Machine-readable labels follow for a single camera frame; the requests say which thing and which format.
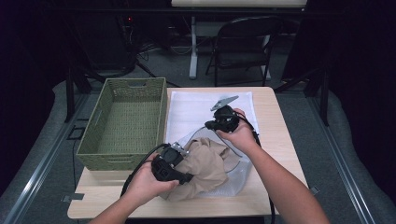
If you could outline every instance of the beige cloth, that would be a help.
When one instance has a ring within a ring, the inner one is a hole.
[[[194,175],[189,183],[179,185],[171,191],[160,194],[165,200],[176,202],[195,197],[201,191],[210,191],[228,180],[224,160],[229,154],[227,146],[209,138],[191,140],[185,147],[190,152],[176,170]]]

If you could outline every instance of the black chair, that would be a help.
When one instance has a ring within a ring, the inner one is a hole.
[[[206,74],[215,67],[215,87],[218,86],[218,69],[235,69],[265,65],[262,85],[265,86],[271,50],[283,21],[278,17],[240,18],[224,24],[213,41],[212,56]]]

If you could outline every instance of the green basket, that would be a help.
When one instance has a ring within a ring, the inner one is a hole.
[[[108,78],[77,156],[89,170],[133,170],[163,143],[165,78]]]

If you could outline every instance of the wooden table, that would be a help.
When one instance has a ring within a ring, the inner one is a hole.
[[[173,7],[305,7],[307,0],[172,0]]]
[[[306,184],[303,170],[272,89],[249,88],[169,88],[171,91],[237,92],[252,91],[262,147],[286,169]],[[89,171],[84,168],[76,193],[82,200],[71,202],[71,218],[93,218],[114,203],[131,171]],[[130,217],[242,217],[271,214],[267,192],[254,167],[247,183],[234,197],[194,198],[170,203],[157,197],[136,209]]]

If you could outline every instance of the electronic device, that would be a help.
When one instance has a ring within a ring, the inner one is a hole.
[[[151,171],[157,180],[178,180],[180,185],[192,180],[193,175],[183,174],[175,170],[175,167],[184,160],[181,153],[185,156],[189,155],[189,152],[182,149],[181,145],[174,143],[165,147],[161,154],[154,158],[154,161],[151,163]]]
[[[175,167],[184,160],[184,157],[189,155],[189,151],[183,149],[183,147],[175,142],[174,144],[160,144],[153,148],[146,156],[143,158],[141,162],[134,168],[134,171],[128,176],[126,179],[121,195],[122,196],[126,190],[128,189],[129,184],[136,172],[142,167],[142,165],[147,161],[147,158],[162,148],[163,150],[159,155],[157,155],[154,160],[151,162],[151,171],[154,174],[155,178],[159,181],[170,181],[170,180],[178,180],[180,185],[188,183],[192,180],[193,175],[191,174],[183,174],[175,169]]]
[[[215,120],[210,120],[205,123],[209,130],[222,130],[225,133],[231,133],[238,127],[239,117],[228,105],[230,102],[237,99],[238,96],[219,100],[210,110],[216,110],[214,114]]]

